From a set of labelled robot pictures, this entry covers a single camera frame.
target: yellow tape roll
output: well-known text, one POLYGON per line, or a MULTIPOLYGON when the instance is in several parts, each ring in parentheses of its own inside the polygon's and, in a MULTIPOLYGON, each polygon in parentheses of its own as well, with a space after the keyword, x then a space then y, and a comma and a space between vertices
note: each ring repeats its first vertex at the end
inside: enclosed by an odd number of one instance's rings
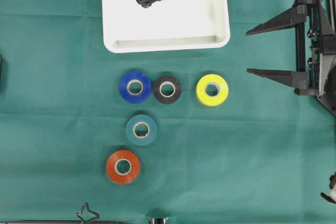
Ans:
POLYGON ((198 81, 196 95, 203 105, 210 107, 218 106, 222 104, 229 95, 229 86, 223 77, 217 74, 207 74, 198 81), (208 85, 214 85, 217 88, 217 95, 212 97, 206 93, 208 85))

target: teal fabric surface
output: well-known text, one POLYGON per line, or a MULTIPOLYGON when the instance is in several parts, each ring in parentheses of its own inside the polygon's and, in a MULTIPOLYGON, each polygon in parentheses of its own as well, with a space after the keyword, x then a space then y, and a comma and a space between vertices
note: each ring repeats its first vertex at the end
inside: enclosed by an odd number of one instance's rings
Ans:
POLYGON ((294 30, 245 36, 293 2, 228 0, 232 36, 220 49, 112 54, 101 0, 0 0, 0 220, 76 219, 87 201, 101 220, 134 224, 147 215, 171 224, 335 223, 335 206, 319 196, 336 165, 334 118, 314 98, 246 73, 295 68, 294 30), (134 69, 152 81, 176 76, 178 102, 123 101, 119 79, 134 69), (216 108, 195 95, 210 72, 230 87, 216 108), (158 125, 150 147, 125 135, 139 113, 158 125), (123 148, 142 170, 118 186, 105 164, 123 148))

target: orange tape roll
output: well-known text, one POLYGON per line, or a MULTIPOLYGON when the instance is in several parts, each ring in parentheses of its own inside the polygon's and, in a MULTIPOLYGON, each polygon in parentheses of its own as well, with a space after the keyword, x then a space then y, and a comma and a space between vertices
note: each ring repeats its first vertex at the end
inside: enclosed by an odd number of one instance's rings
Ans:
POLYGON ((126 185, 134 181, 140 173, 140 161, 138 157, 130 151, 117 151, 113 153, 106 163, 106 171, 110 179, 117 184, 126 185), (129 169, 120 172, 117 168, 120 162, 128 162, 129 169))

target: teal tape roll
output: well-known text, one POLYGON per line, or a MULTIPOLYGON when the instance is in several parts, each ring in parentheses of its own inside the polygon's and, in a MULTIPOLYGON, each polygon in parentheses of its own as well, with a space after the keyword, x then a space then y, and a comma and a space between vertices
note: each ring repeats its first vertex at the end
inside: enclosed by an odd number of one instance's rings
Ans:
POLYGON ((155 121, 147 115, 136 115, 132 117, 126 125, 126 136, 128 140, 138 146, 145 146, 150 144, 156 137, 158 127, 155 121), (138 136, 135 129, 139 125, 145 125, 148 132, 144 135, 138 136))

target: white object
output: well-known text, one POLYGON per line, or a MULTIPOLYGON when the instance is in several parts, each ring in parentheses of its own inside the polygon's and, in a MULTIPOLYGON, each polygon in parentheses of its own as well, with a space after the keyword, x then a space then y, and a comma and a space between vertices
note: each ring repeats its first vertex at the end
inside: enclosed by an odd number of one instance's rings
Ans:
POLYGON ((336 187, 334 187, 330 192, 330 198, 336 201, 336 187))
POLYGON ((227 0, 102 0, 103 36, 111 52, 217 48, 230 39, 227 0))

